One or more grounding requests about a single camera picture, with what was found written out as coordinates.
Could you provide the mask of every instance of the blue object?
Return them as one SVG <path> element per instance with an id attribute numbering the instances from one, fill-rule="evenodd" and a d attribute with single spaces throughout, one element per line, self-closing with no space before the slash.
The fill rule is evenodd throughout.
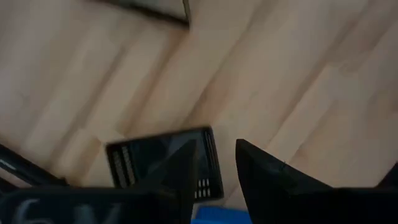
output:
<path id="1" fill-rule="evenodd" d="M 200 207 L 191 224 L 252 224 L 248 212 L 220 207 Z"/>

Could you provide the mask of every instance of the wooden floor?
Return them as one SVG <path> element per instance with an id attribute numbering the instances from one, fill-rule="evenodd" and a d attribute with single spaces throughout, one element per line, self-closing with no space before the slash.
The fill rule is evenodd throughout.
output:
<path id="1" fill-rule="evenodd" d="M 398 1 L 201 0 L 190 30 L 94 2 L 0 0 L 0 142 L 112 186 L 103 145 L 210 124 L 244 208 L 244 138 L 332 186 L 398 160 Z"/>

